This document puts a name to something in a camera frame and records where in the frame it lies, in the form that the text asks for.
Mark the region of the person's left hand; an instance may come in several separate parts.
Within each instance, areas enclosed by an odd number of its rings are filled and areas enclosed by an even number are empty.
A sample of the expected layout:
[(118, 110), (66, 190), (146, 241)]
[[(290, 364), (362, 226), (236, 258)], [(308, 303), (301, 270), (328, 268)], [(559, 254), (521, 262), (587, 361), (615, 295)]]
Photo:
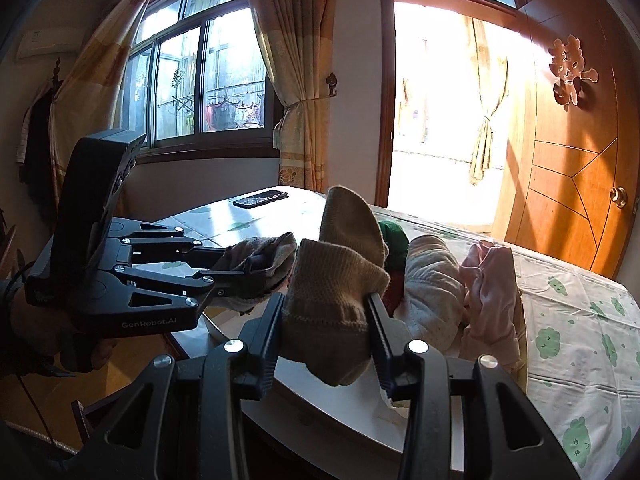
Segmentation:
[(66, 372), (92, 372), (111, 359), (117, 346), (116, 339), (86, 339), (65, 312), (32, 306), (23, 287), (10, 302), (8, 320), (8, 374), (50, 375), (57, 356)]

